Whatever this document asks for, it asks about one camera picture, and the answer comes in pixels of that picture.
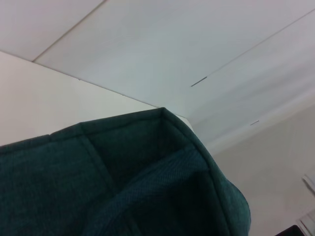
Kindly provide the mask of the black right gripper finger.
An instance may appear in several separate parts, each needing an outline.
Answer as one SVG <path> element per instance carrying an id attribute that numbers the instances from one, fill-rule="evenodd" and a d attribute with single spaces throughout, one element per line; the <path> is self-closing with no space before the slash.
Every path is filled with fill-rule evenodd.
<path id="1" fill-rule="evenodd" d="M 297 225 L 293 225 L 283 230 L 282 232 L 278 233 L 278 236 L 305 236 L 305 235 Z"/>

